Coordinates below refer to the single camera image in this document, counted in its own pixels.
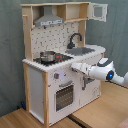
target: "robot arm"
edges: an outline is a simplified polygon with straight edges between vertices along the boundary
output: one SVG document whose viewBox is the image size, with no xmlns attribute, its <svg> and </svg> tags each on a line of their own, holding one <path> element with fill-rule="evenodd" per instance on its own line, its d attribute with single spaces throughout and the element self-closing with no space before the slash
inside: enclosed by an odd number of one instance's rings
<svg viewBox="0 0 128 128">
<path fill-rule="evenodd" d="M 97 65 L 73 63 L 71 67 L 85 77 L 112 82 L 128 88 L 128 73 L 124 78 L 118 76 L 115 72 L 113 61 L 108 58 L 102 58 Z"/>
</svg>

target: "patterned backsplash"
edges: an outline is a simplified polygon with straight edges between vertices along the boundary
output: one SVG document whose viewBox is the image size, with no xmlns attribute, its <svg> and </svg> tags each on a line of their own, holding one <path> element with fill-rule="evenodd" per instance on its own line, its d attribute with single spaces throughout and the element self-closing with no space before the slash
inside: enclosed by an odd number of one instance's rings
<svg viewBox="0 0 128 128">
<path fill-rule="evenodd" d="M 64 23 L 46 26 L 46 28 L 35 27 L 32 29 L 32 51 L 33 58 L 40 56 L 40 52 L 54 50 L 66 50 L 70 43 L 70 37 L 78 33 L 79 22 Z M 78 46 L 78 36 L 73 38 L 73 43 Z"/>
</svg>

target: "stovetop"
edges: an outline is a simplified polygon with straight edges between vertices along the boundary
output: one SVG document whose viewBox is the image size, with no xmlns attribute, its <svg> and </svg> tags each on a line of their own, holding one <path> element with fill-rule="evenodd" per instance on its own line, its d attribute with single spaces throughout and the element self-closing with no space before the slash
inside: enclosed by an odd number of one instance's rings
<svg viewBox="0 0 128 128">
<path fill-rule="evenodd" d="M 55 59 L 55 61 L 52 61 L 52 62 L 42 61 L 41 58 L 33 59 L 33 61 L 48 67 L 48 66 L 52 66 L 54 64 L 62 63 L 62 62 L 65 62 L 67 60 L 73 59 L 73 57 L 70 57 L 70 56 L 67 56 L 67 55 L 63 55 L 63 54 L 60 54 L 60 53 L 57 54 L 57 56 L 62 56 L 62 58 L 61 59 Z"/>
</svg>

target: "cabinet door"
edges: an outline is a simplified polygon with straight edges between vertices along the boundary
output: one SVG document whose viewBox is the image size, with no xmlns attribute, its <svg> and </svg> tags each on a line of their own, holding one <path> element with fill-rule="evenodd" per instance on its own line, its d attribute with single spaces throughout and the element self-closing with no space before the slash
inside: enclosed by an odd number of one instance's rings
<svg viewBox="0 0 128 128">
<path fill-rule="evenodd" d="M 83 60 L 82 63 L 94 65 L 94 64 L 97 64 L 101 58 L 102 58 L 102 54 L 99 54 L 92 58 Z M 83 75 L 81 75 L 80 83 L 81 83 L 80 106 L 82 107 L 99 97 L 100 81 L 92 80 L 92 79 L 88 79 L 88 78 L 86 78 L 86 80 L 85 80 L 85 79 L 83 79 Z"/>
<path fill-rule="evenodd" d="M 88 19 L 99 20 L 106 22 L 108 4 L 89 3 L 88 5 Z"/>
<path fill-rule="evenodd" d="M 94 80 L 86 84 L 85 90 L 82 90 L 82 87 L 81 87 L 81 93 L 80 93 L 81 107 L 83 107 L 84 105 L 90 103 L 91 101 L 99 97 L 99 87 L 100 87 L 99 80 Z"/>
</svg>

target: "toy kitchen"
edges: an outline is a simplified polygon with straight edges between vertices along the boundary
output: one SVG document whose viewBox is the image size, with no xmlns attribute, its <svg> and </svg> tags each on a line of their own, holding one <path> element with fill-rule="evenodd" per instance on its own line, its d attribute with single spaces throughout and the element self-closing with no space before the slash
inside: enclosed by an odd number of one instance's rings
<svg viewBox="0 0 128 128">
<path fill-rule="evenodd" d="M 86 21 L 106 21 L 107 5 L 90 2 L 22 4 L 26 109 L 46 128 L 101 96 L 99 80 L 72 63 L 97 64 L 105 48 L 87 45 Z"/>
</svg>

